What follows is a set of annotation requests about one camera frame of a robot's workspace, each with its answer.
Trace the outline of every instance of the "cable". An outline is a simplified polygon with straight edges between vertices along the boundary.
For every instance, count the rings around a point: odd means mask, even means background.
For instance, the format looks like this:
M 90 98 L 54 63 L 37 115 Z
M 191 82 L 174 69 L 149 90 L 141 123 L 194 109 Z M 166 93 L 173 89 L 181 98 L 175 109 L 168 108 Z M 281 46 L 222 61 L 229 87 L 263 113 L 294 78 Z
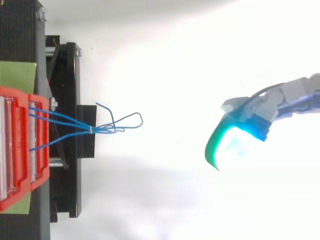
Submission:
M 284 82 L 283 82 L 283 83 L 278 83 L 278 84 L 275 84 L 275 85 L 272 85 L 272 86 L 268 86 L 268 87 L 266 87 L 266 88 L 264 88 L 264 89 L 256 92 L 256 93 L 253 94 L 251 97 L 249 97 L 243 104 L 241 104 L 238 108 L 236 108 L 236 109 L 233 111 L 233 114 L 235 114 L 235 115 L 240 114 L 240 113 L 244 110 L 244 108 L 245 108 L 249 103 L 251 103 L 254 99 L 256 99 L 257 97 L 259 97 L 261 94 L 269 91 L 270 89 L 274 89 L 274 88 L 276 88 L 276 87 L 281 86 L 282 84 L 284 84 Z
M 144 123 L 144 120 L 142 118 L 142 115 L 138 112 L 135 112 L 133 114 L 130 114 L 128 116 L 125 116 L 121 119 L 119 119 L 118 121 L 115 121 L 114 119 L 114 115 L 112 113 L 112 111 L 107 108 L 106 106 L 103 106 L 99 103 L 96 103 L 98 106 L 104 108 L 104 109 L 107 109 L 109 112 L 110 112 L 110 115 L 111 115 L 111 118 L 112 118 L 112 123 L 108 123 L 108 124 L 104 124 L 102 126 L 90 126 L 86 123 L 83 123 L 83 122 L 80 122 L 72 117 L 69 117 L 69 116 L 66 116 L 64 114 L 61 114 L 61 113 L 57 113 L 57 112 L 53 112 L 53 111 L 47 111 L 47 110 L 42 110 L 42 109 L 39 109 L 39 108 L 35 108 L 35 107 L 29 107 L 30 110 L 34 110 L 34 111 L 38 111 L 38 112 L 41 112 L 41 113 L 48 113 L 48 114 L 51 114 L 51 115 L 56 115 L 56 116 L 59 116 L 61 118 L 65 118 L 67 120 L 70 120 L 76 124 L 73 124 L 73 123 L 68 123 L 68 122 L 63 122 L 63 121 L 57 121 L 57 120 L 53 120 L 53 119 L 50 119 L 50 118 L 46 118 L 46 117 L 42 117 L 42 116 L 38 116 L 38 115 L 34 115 L 34 114 L 31 114 L 29 113 L 29 116 L 33 117 L 33 118 L 36 118 L 36 119 L 40 119 L 40 120 L 43 120 L 43 121 L 48 121 L 50 123 L 54 123 L 54 124 L 60 124 L 60 125 L 65 125 L 65 126 L 70 126 L 70 127 L 75 127 L 75 128 L 79 128 L 79 129 L 84 129 L 84 130 L 87 130 L 87 131 L 82 131 L 82 132 L 74 132 L 74 133 L 70 133 L 70 134 L 67 134 L 65 136 L 62 136 L 54 141 L 51 141 L 47 144 L 44 144 L 42 146 L 38 146 L 38 147 L 35 147 L 35 148 L 31 148 L 29 151 L 32 152 L 32 151 L 36 151 L 36 150 L 39 150 L 39 149 L 42 149 L 42 148 L 45 148 L 45 147 L 48 147 L 52 144 L 55 144 L 59 141 L 62 141 L 63 139 L 66 139 L 66 138 L 69 138 L 69 137 L 73 137 L 73 136 L 78 136 L 78 135 L 84 135 L 84 134 L 115 134 L 115 133 L 118 133 L 118 132 L 122 132 L 124 133 L 126 131 L 126 129 L 137 129 L 139 127 L 141 127 Z M 141 124 L 138 125 L 138 126 L 116 126 L 116 123 L 122 121 L 123 119 L 126 119 L 128 117 L 131 117 L 135 114 L 138 114 L 140 116 L 140 119 L 141 119 Z
M 64 136 L 62 136 L 62 137 L 60 137 L 60 138 L 58 138 L 58 139 L 56 139 L 54 141 L 51 141 L 51 142 L 49 142 L 47 144 L 44 144 L 42 146 L 31 148 L 29 151 L 32 152 L 32 151 L 36 151 L 36 150 L 39 150 L 39 149 L 43 149 L 45 147 L 49 147 L 52 144 L 60 142 L 63 139 L 66 139 L 66 138 L 69 138 L 69 137 L 73 137 L 73 136 L 83 135 L 83 134 L 90 134 L 90 132 L 89 131 L 81 131 L 81 132 L 70 133 L 70 134 L 64 135 Z
M 72 117 L 66 116 L 66 115 L 61 114 L 61 113 L 58 113 L 58 112 L 46 111 L 46 110 L 42 110 L 42 109 L 40 109 L 40 108 L 31 107 L 31 106 L 29 107 L 29 109 L 30 109 L 30 110 L 34 110 L 34 111 L 38 111 L 38 112 L 41 112 L 41 113 L 56 115 L 56 116 L 59 116 L 59 117 L 61 117 L 61 118 L 68 119 L 68 120 L 70 120 L 70 121 L 72 121 L 72 122 L 74 122 L 74 123 L 76 123 L 76 124 L 81 125 L 81 126 L 90 128 L 90 125 L 88 125 L 88 124 L 86 124 L 86 123 L 84 123 L 84 122 L 80 122 L 80 121 L 78 121 L 78 120 L 75 120 L 75 119 L 72 118 Z
M 111 119 L 112 119 L 112 125 L 115 127 L 116 124 L 115 124 L 115 119 L 114 119 L 114 115 L 112 114 L 112 111 L 109 108 L 107 108 L 106 106 L 101 105 L 100 103 L 96 102 L 95 104 L 97 104 L 98 106 L 100 106 L 100 107 L 102 107 L 104 109 L 107 109 L 110 112 Z
M 54 123 L 54 124 L 60 124 L 60 125 L 65 125 L 65 126 L 70 126 L 70 127 L 76 127 L 76 128 L 80 128 L 80 129 L 84 129 L 84 130 L 90 130 L 90 126 L 86 127 L 86 126 L 80 126 L 77 124 L 73 124 L 73 123 L 68 123 L 68 122 L 63 122 L 63 121 L 57 121 L 57 120 L 52 120 L 50 118 L 46 118 L 46 117 L 42 117 L 42 116 L 38 116 L 38 115 L 34 115 L 29 113 L 29 116 L 34 117 L 36 119 L 41 119 L 50 123 Z
M 140 115 L 140 116 L 141 116 L 141 114 L 140 114 L 140 113 L 135 112 L 135 113 L 132 113 L 132 114 L 130 114 L 130 115 L 128 115 L 128 116 L 125 116 L 125 117 L 123 117 L 123 118 L 121 118 L 121 119 L 119 119 L 119 120 L 115 121 L 114 123 L 116 124 L 116 123 L 118 123 L 118 122 L 120 122 L 120 121 L 122 121 L 122 120 L 124 120 L 124 119 L 126 119 L 126 118 L 129 118 L 129 117 L 131 117 L 131 116 L 133 116 L 133 115 L 135 115 L 135 114 L 138 114 L 138 115 Z M 98 126 L 98 128 L 106 128 L 106 127 L 111 126 L 111 125 L 112 125 L 112 123 L 103 124 L 103 125 Z

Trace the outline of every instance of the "green paper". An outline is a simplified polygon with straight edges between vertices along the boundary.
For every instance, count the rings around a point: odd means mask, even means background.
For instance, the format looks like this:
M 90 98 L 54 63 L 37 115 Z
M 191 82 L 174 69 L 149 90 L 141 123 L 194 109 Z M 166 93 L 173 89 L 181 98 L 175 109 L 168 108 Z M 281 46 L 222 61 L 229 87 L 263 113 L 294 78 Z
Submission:
M 0 86 L 33 94 L 36 67 L 37 64 L 32 62 L 0 61 Z
M 19 89 L 33 94 L 36 78 L 36 63 L 0 61 L 0 86 Z M 29 214 L 31 193 L 0 214 Z
M 28 192 L 20 201 L 0 214 L 29 214 L 31 192 Z

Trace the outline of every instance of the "black metal frame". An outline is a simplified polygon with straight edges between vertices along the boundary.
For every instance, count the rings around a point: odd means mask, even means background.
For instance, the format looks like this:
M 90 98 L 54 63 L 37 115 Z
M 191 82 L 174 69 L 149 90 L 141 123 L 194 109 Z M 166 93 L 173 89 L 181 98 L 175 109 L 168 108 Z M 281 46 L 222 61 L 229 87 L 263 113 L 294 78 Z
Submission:
M 52 42 L 51 38 L 53 37 L 46 36 L 49 43 Z M 80 63 L 77 49 L 79 47 L 73 42 L 57 44 L 53 55 L 46 58 L 49 85 L 59 104 L 55 111 L 95 126 L 97 107 L 80 105 Z M 53 123 L 50 128 L 55 133 L 50 135 L 50 140 L 77 131 L 74 127 Z M 80 215 L 81 158 L 93 158 L 94 150 L 94 134 L 70 137 L 50 147 L 50 157 L 61 158 L 63 163 L 63 167 L 50 168 L 51 222 L 57 221 L 57 213 L 69 212 L 70 218 Z

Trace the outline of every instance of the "metal rod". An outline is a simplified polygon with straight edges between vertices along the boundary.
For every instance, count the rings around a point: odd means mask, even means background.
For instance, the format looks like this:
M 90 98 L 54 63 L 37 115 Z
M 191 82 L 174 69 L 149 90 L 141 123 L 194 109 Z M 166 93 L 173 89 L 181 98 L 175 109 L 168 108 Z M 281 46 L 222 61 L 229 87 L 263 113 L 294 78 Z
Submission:
M 45 48 L 45 56 L 52 57 L 54 55 L 55 49 L 56 48 L 54 46 L 47 46 Z
M 51 168 L 62 168 L 64 165 L 60 157 L 50 157 L 49 166 Z

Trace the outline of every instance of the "bolt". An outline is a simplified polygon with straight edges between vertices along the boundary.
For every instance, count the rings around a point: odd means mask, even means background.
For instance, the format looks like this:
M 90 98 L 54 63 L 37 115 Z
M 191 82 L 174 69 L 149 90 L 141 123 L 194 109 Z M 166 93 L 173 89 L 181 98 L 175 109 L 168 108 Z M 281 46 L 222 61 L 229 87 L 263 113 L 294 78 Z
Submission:
M 40 7 L 39 10 L 36 12 L 36 18 L 43 23 L 46 22 L 46 12 L 47 9 L 45 7 Z
M 76 55 L 78 58 L 81 58 L 81 57 L 82 57 L 82 49 L 81 49 L 81 48 L 76 48 L 76 49 L 75 49 L 75 55 Z
M 57 107 L 58 107 L 58 103 L 56 102 L 55 98 L 52 97 L 50 99 L 50 109 L 51 109 L 51 111 L 54 112 Z

